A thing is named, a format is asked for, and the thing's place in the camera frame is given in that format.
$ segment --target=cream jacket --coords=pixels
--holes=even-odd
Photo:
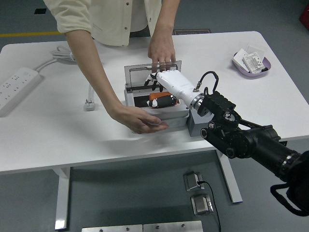
[[[100,43],[128,46],[133,0],[44,0],[59,32],[89,31]],[[153,35],[161,0],[144,0],[150,35]]]

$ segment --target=yellow floor line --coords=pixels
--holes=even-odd
[[[0,37],[20,37],[20,36],[40,36],[40,35],[62,35],[58,31],[45,31],[45,32],[25,32],[25,33],[9,33],[0,34]]]

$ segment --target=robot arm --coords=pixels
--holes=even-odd
[[[203,78],[212,73],[216,78],[213,93],[204,93],[198,89]],[[241,119],[234,111],[235,104],[218,91],[218,76],[215,72],[205,73],[197,87],[190,83],[178,70],[158,72],[157,82],[164,86],[177,99],[183,99],[190,109],[197,110],[200,116],[209,111],[213,113],[207,128],[201,130],[201,136],[229,158],[253,158],[286,182],[284,185],[271,187],[271,193],[288,210],[298,216],[309,216],[309,151],[302,155],[290,150],[281,143],[281,139],[272,125],[260,126]],[[242,130],[239,124],[249,128]],[[289,188],[288,198],[300,209],[294,209],[287,200],[276,192],[277,189]]]

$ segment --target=white table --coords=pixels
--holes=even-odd
[[[309,137],[309,106],[260,33],[179,35],[173,39],[177,60],[182,61],[182,74],[192,83],[205,72],[216,71],[217,90],[237,105],[236,111],[243,119],[259,125],[272,124],[282,140]],[[132,38],[128,47],[96,43],[107,76],[122,102],[124,66],[150,63],[148,42],[149,38]],[[248,42],[268,48],[266,57],[272,67],[264,77],[247,78],[232,64],[233,55]],[[57,45],[68,47],[66,42],[5,46],[0,54],[0,83],[20,67],[34,68],[49,60],[49,52]],[[0,173],[55,170],[60,176],[56,229],[66,227],[70,167],[215,149],[200,137],[190,137],[186,127],[133,134],[108,116],[97,96],[97,109],[83,111],[88,82],[76,65],[54,63],[40,74],[43,79],[39,85],[0,118]],[[212,80],[209,77],[205,81],[210,89]],[[228,173],[232,200],[239,202],[241,196],[228,159],[218,156]]]

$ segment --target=gray floor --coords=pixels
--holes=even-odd
[[[298,20],[307,3],[308,0],[182,0],[175,28],[211,29],[212,33],[260,32],[309,102],[309,30]],[[56,23],[49,11],[34,15],[36,8],[44,7],[42,0],[22,4],[18,0],[2,0],[0,34],[55,31]],[[0,37],[0,48],[13,43],[64,39],[63,35]],[[309,150],[309,140],[291,141],[288,146],[302,153]],[[183,174],[191,170],[201,172],[211,184],[222,231],[308,231],[307,217],[292,215],[271,196],[269,187],[280,183],[272,173],[251,159],[233,159],[231,165],[243,203],[231,203],[214,152],[73,168],[66,231],[185,220],[201,220],[205,232],[218,231],[215,215],[193,215],[192,193],[185,191],[183,183]],[[0,175],[0,231],[54,231],[57,180],[51,170]]]

